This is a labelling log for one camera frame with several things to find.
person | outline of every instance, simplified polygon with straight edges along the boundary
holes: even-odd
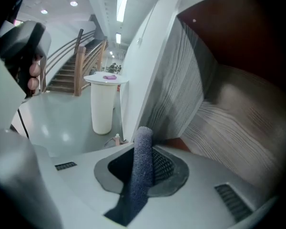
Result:
[[[121,65],[119,65],[119,66],[118,66],[118,73],[120,73],[120,72],[121,72],[121,69],[122,69],[122,66],[121,66]]]
[[[96,69],[92,68],[90,71],[89,71],[89,75],[92,75],[96,72]]]
[[[115,71],[115,69],[114,69],[114,68],[115,68],[115,65],[116,65],[116,63],[113,63],[112,65],[109,66],[109,70],[108,70],[109,73],[114,73],[114,71]]]

tiled floor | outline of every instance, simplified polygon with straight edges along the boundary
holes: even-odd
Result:
[[[112,130],[98,135],[92,129],[90,87],[80,97],[49,92],[35,96],[20,107],[20,112],[33,144],[47,148],[49,155],[65,156],[97,151],[115,134],[122,134],[120,93],[113,110]],[[12,124],[25,136],[18,114]]]

cylindrical white stand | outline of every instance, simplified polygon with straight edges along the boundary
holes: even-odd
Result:
[[[111,131],[116,90],[116,85],[91,83],[92,126],[94,132],[99,135],[105,135]]]

finger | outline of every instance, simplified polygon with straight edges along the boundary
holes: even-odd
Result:
[[[37,77],[40,75],[40,66],[37,64],[37,62],[35,62],[34,64],[32,64],[29,68],[29,72],[30,72],[30,75],[33,76],[33,77]]]
[[[39,80],[37,78],[30,78],[28,81],[28,88],[30,90],[35,90],[39,86]]]

hand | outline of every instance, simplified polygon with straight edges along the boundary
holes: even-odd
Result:
[[[28,88],[32,91],[32,94],[35,93],[35,90],[39,86],[39,80],[37,79],[37,77],[40,75],[41,69],[40,69],[40,66],[38,65],[38,61],[41,58],[42,58],[41,56],[36,55],[29,69],[29,72],[32,78],[30,78],[28,81]]]

